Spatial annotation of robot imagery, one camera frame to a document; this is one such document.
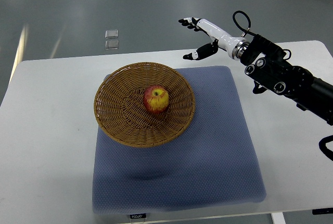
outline woven basket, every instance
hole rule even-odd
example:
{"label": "woven basket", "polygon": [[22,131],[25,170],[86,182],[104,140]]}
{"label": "woven basket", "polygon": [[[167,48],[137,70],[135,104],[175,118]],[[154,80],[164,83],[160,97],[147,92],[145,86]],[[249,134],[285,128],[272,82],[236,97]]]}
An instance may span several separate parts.
{"label": "woven basket", "polygon": [[[149,113],[143,104],[144,91],[151,85],[162,85],[169,93],[169,106],[162,113]],[[158,63],[136,63],[104,80],[94,111],[99,126],[113,140],[131,147],[154,147],[175,139],[189,126],[195,97],[176,70]]]}

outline gray floor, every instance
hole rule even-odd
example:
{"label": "gray floor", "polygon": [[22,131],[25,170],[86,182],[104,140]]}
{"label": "gray floor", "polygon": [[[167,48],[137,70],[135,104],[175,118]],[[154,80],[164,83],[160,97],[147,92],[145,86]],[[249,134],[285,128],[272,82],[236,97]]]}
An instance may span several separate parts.
{"label": "gray floor", "polygon": [[[184,17],[206,18],[231,35],[236,10],[252,31],[273,42],[319,40],[333,54],[333,0],[0,0],[0,102],[19,38],[28,29],[23,60],[198,48],[210,41],[182,27]],[[119,49],[105,48],[105,30],[119,30]],[[332,223],[333,215],[285,213],[287,224]],[[272,223],[269,215],[187,223]]]}

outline black cable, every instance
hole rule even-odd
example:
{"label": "black cable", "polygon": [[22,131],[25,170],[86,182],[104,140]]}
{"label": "black cable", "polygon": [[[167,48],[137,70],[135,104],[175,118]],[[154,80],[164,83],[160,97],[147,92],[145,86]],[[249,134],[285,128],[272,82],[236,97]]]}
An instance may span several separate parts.
{"label": "black cable", "polygon": [[246,35],[246,34],[249,34],[249,35],[251,35],[251,36],[255,36],[254,33],[250,32],[248,29],[246,30],[246,29],[242,28],[242,27],[238,24],[238,22],[237,22],[237,20],[236,20],[236,18],[235,18],[235,16],[236,16],[238,13],[240,13],[240,14],[242,14],[243,16],[246,17],[246,19],[248,20],[248,29],[251,28],[251,20],[250,20],[249,16],[248,16],[244,11],[241,11],[241,10],[235,11],[234,14],[233,14],[233,21],[234,21],[235,25],[237,26],[237,28],[239,28],[242,32],[244,32],[245,35]]}
{"label": "black cable", "polygon": [[328,137],[323,138],[320,142],[319,142],[319,148],[320,150],[324,153],[324,155],[326,155],[329,159],[333,160],[333,151],[329,150],[326,147],[326,143],[329,143],[333,141],[333,135],[330,135]]}
{"label": "black cable", "polygon": [[289,56],[287,58],[285,58],[284,60],[289,60],[291,58],[291,51],[289,49],[283,49],[283,51],[287,51],[289,52]]}

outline apple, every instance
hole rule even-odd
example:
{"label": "apple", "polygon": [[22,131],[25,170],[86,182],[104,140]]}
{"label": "apple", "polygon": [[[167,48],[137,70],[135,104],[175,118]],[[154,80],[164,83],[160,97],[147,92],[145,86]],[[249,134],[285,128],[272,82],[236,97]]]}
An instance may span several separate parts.
{"label": "apple", "polygon": [[147,111],[158,114],[166,110],[169,105],[169,94],[161,85],[152,85],[144,92],[144,105]]}

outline robotic arm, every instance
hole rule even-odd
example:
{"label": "robotic arm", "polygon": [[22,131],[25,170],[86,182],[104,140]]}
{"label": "robotic arm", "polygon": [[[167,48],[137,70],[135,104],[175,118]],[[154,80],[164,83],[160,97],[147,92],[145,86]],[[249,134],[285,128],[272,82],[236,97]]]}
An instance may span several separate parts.
{"label": "robotic arm", "polygon": [[[236,21],[236,14],[243,14],[249,22],[243,29]],[[184,18],[179,20],[183,26],[195,31],[203,31],[212,40],[196,51],[185,55],[188,60],[201,60],[215,54],[219,48],[227,51],[228,56],[246,66],[245,74],[254,80],[254,94],[271,90],[277,95],[292,99],[301,110],[309,110],[333,126],[333,86],[320,78],[314,77],[308,70],[293,66],[287,60],[291,51],[282,49],[264,37],[250,32],[251,22],[243,11],[236,11],[233,20],[238,28],[243,30],[239,38],[232,37],[224,30],[205,19]],[[251,43],[244,36],[253,36]],[[320,141],[319,147],[323,153],[333,160],[333,152],[326,143],[333,141],[333,135]]]}

